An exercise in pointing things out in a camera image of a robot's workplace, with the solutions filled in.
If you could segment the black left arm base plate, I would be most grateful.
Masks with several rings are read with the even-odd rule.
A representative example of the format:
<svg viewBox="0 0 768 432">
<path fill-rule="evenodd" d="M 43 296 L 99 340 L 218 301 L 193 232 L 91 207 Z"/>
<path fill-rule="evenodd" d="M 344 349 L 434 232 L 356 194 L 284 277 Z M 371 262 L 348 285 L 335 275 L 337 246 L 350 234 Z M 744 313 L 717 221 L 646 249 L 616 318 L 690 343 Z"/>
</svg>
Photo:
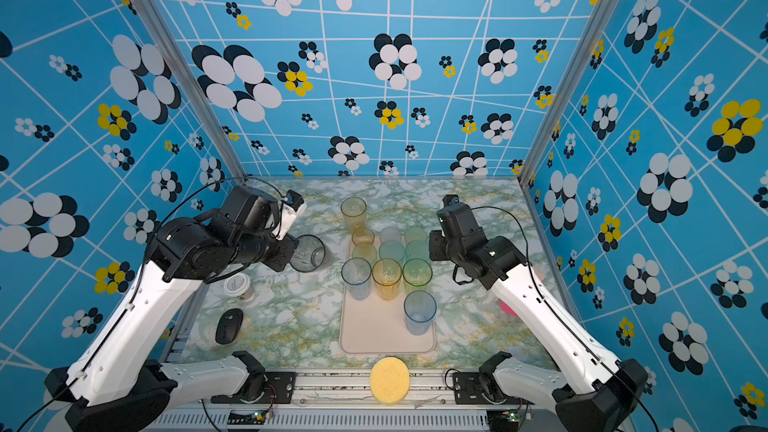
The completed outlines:
<svg viewBox="0 0 768 432">
<path fill-rule="evenodd" d="M 238 393 L 217 395 L 210 401 L 214 404 L 290 404 L 295 391 L 297 374 L 287 371 L 267 371 L 255 389 L 253 397 Z"/>
</svg>

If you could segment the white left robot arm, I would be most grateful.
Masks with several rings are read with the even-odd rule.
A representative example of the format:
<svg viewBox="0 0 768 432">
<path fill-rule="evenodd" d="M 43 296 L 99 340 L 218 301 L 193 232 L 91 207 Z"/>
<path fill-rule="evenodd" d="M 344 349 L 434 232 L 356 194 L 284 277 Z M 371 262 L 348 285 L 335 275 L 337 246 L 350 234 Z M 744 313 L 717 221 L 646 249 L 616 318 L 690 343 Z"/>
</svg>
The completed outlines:
<svg viewBox="0 0 768 432">
<path fill-rule="evenodd" d="M 68 431 L 141 431 L 169 409 L 214 396 L 245 401 L 262 397 L 266 372 L 250 353 L 182 366 L 149 354 L 181 306 L 231 264 L 263 263 L 280 272 L 297 238 L 284 233 L 227 233 L 192 218 L 160 228 L 146 248 L 139 276 L 86 352 L 52 370 L 45 387 L 66 402 Z"/>
</svg>

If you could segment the grey glass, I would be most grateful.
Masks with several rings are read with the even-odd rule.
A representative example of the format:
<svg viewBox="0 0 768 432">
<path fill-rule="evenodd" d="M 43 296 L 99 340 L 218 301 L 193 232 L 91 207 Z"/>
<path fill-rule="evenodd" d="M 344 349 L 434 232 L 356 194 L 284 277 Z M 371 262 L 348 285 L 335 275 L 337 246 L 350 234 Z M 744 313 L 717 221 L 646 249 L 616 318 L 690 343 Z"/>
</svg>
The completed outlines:
<svg viewBox="0 0 768 432">
<path fill-rule="evenodd" d="M 319 269 L 326 256 L 326 247 L 315 235 L 305 234 L 297 238 L 297 245 L 290 260 L 291 267 L 300 273 Z"/>
</svg>

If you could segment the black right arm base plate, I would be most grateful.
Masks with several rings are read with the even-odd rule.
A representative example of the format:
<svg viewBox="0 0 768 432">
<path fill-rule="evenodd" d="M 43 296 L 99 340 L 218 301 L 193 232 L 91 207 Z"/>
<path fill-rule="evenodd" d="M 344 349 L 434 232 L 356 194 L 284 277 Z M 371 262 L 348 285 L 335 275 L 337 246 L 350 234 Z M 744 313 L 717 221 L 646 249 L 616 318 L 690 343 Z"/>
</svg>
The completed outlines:
<svg viewBox="0 0 768 432">
<path fill-rule="evenodd" d="M 485 392 L 479 372 L 448 372 L 445 381 L 449 389 L 453 392 L 454 401 L 457 405 L 483 405 L 483 406 L 519 406 L 525 407 L 529 402 L 519 397 L 504 396 L 497 394 L 491 396 Z"/>
</svg>

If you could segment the small amber glass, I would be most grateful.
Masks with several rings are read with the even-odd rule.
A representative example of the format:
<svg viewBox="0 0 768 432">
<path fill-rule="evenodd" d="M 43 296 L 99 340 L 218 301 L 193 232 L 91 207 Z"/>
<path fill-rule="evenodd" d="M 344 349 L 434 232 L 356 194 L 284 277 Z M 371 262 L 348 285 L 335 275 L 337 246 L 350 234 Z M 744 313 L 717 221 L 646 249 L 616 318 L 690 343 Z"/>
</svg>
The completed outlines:
<svg viewBox="0 0 768 432">
<path fill-rule="evenodd" d="M 352 242 L 355 246 L 372 245 L 376 234 L 368 227 L 359 227 L 352 232 Z"/>
</svg>

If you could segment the grey-blue glass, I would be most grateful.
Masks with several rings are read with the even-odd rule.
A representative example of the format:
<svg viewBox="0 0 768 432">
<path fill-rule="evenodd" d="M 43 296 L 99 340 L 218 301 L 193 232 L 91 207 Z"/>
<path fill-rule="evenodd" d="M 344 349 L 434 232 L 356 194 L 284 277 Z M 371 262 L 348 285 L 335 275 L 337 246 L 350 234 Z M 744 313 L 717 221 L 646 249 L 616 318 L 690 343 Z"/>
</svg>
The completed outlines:
<svg viewBox="0 0 768 432">
<path fill-rule="evenodd" d="M 353 257 L 341 269 L 341 278 L 347 292 L 355 300 L 365 300 L 370 294 L 372 267 L 368 260 Z"/>
</svg>

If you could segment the tall green-teal glass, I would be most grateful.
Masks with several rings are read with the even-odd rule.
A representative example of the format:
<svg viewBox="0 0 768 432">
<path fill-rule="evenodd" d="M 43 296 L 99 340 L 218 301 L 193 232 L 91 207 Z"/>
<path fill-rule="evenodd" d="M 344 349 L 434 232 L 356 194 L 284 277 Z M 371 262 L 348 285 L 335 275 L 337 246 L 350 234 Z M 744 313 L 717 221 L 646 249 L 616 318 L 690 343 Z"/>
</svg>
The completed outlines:
<svg viewBox="0 0 768 432">
<path fill-rule="evenodd" d="M 426 240 L 414 240 L 406 245 L 406 259 L 430 261 L 429 243 Z"/>
</svg>

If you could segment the pale green glass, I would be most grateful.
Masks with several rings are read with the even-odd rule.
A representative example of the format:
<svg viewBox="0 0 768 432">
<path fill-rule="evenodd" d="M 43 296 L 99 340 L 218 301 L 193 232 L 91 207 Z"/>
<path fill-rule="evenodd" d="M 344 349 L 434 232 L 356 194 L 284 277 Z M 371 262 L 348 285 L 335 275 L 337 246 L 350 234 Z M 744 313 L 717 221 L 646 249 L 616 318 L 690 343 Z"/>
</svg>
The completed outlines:
<svg viewBox="0 0 768 432">
<path fill-rule="evenodd" d="M 373 244 L 360 244 L 352 248 L 351 257 L 365 259 L 374 265 L 378 260 L 378 252 Z"/>
<path fill-rule="evenodd" d="M 410 244 L 415 241 L 427 241 L 428 236 L 428 232 L 422 227 L 411 226 L 405 231 L 404 239 L 407 244 Z"/>
</svg>

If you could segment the yellow glass column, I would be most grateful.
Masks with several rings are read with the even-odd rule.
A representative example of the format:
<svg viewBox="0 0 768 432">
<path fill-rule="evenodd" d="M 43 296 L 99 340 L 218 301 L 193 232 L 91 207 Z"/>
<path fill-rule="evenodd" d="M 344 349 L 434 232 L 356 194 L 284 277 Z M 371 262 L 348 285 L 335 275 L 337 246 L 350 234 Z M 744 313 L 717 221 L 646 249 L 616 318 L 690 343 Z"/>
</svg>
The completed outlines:
<svg viewBox="0 0 768 432">
<path fill-rule="evenodd" d="M 385 301 L 394 300 L 400 291 L 401 265 L 391 258 L 380 259 L 372 267 L 372 278 L 378 296 Z"/>
</svg>

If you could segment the tall blue glass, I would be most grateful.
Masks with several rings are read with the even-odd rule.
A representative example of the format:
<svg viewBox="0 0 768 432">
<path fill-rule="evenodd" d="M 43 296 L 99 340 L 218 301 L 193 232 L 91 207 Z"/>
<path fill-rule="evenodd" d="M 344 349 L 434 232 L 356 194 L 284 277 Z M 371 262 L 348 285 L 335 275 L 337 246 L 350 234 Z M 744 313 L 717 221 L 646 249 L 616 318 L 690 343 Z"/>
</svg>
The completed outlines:
<svg viewBox="0 0 768 432">
<path fill-rule="evenodd" d="M 403 308 L 407 330 L 420 336 L 429 330 L 437 313 L 437 302 L 431 293 L 415 290 L 406 296 Z"/>
</svg>

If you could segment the green glass column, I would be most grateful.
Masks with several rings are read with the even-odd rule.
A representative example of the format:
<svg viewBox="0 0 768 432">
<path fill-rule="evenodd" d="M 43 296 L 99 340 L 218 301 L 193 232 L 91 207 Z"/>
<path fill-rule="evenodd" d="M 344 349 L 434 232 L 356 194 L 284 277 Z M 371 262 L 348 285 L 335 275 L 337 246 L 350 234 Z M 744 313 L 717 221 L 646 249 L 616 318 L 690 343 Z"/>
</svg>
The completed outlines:
<svg viewBox="0 0 768 432">
<path fill-rule="evenodd" d="M 433 270 L 428 261 L 421 258 L 413 258 L 403 265 L 402 277 L 407 294 L 414 291 L 428 291 L 433 277 Z"/>
</svg>

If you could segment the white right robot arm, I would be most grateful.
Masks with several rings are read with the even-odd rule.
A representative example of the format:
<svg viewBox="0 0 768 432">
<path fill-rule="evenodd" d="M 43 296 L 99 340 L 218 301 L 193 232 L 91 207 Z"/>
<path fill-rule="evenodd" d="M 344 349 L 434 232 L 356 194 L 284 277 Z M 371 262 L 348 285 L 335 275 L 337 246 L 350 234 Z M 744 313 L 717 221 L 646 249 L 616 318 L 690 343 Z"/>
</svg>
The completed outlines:
<svg viewBox="0 0 768 432">
<path fill-rule="evenodd" d="M 621 361 L 592 337 L 549 293 L 529 260 L 510 240 L 482 230 L 449 238 L 429 236 L 433 261 L 450 261 L 510 307 L 556 364 L 548 370 L 499 352 L 479 369 L 494 401 L 517 397 L 557 415 L 569 431 L 615 431 L 635 411 L 648 374 L 634 359 Z"/>
</svg>

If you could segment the tall amber glass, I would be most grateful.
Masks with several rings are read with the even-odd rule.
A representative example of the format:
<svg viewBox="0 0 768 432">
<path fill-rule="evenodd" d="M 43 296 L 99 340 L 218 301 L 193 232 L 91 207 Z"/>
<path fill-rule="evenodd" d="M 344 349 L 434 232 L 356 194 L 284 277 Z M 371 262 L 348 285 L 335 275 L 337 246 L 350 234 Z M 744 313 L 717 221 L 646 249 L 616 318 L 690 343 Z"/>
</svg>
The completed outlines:
<svg viewBox="0 0 768 432">
<path fill-rule="evenodd" d="M 365 200 L 357 196 L 347 197 L 342 201 L 340 211 L 350 233 L 366 227 L 367 209 Z"/>
</svg>

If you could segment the small clear glass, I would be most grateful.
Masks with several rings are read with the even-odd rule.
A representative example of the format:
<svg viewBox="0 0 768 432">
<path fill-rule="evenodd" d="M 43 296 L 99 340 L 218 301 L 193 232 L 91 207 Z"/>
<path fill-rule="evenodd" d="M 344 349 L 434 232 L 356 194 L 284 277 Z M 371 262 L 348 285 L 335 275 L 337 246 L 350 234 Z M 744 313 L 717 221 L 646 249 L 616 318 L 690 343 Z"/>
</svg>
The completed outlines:
<svg viewBox="0 0 768 432">
<path fill-rule="evenodd" d="M 402 233 L 398 228 L 388 226 L 380 231 L 379 240 L 381 243 L 389 241 L 400 243 L 402 241 Z"/>
</svg>

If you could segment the tall teal glass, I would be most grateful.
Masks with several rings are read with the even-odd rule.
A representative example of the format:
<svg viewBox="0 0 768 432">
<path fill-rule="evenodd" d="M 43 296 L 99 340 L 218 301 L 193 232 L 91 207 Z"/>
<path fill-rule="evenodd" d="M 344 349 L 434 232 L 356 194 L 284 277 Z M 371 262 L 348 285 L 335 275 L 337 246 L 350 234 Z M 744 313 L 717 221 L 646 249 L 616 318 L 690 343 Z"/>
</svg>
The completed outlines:
<svg viewBox="0 0 768 432">
<path fill-rule="evenodd" d="M 378 249 L 380 259 L 392 259 L 400 264 L 405 260 L 405 246 L 399 240 L 387 240 Z"/>
</svg>

